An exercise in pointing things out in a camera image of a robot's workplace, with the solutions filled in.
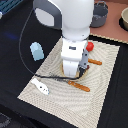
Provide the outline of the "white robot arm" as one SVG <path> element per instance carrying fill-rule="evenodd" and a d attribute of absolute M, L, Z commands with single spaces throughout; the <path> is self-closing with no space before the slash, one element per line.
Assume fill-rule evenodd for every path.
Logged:
<path fill-rule="evenodd" d="M 62 30 L 63 71 L 74 78 L 88 44 L 94 0 L 34 0 L 33 8 L 41 24 Z"/>

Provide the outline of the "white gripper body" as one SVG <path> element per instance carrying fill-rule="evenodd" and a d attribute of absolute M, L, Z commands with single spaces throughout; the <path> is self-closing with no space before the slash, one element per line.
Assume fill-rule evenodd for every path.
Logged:
<path fill-rule="evenodd" d="M 79 68 L 86 69 L 88 54 L 86 50 L 87 40 L 73 42 L 65 38 L 62 39 L 61 58 L 63 59 L 63 71 L 67 77 L 75 77 Z"/>

